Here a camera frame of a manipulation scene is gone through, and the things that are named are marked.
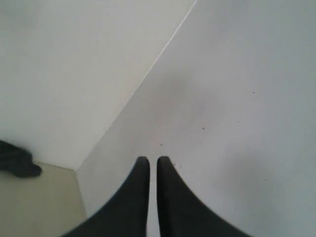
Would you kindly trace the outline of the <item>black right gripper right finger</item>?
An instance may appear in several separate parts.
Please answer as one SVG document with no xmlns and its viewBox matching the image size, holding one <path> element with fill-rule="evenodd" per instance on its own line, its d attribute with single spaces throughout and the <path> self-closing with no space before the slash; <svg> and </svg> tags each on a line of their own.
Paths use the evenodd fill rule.
<svg viewBox="0 0 316 237">
<path fill-rule="evenodd" d="M 247 237 L 209 209 L 186 185 L 169 157 L 157 160 L 157 207 L 162 237 Z"/>
</svg>

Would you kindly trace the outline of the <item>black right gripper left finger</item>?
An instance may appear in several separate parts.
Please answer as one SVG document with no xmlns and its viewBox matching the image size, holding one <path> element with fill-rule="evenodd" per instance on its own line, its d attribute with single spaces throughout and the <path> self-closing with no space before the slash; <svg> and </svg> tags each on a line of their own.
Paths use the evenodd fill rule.
<svg viewBox="0 0 316 237">
<path fill-rule="evenodd" d="M 150 189 L 150 163 L 138 157 L 130 174 L 110 200 L 66 237 L 145 237 Z"/>
</svg>

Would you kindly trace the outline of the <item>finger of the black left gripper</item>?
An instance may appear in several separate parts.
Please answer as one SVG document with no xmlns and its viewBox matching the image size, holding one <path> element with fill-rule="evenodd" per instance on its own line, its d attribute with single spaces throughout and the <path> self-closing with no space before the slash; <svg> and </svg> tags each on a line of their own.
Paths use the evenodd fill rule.
<svg viewBox="0 0 316 237">
<path fill-rule="evenodd" d="M 29 151 L 5 141 L 0 141 L 0 170 L 18 178 L 33 178 L 42 174 L 42 168 L 33 163 Z"/>
</svg>

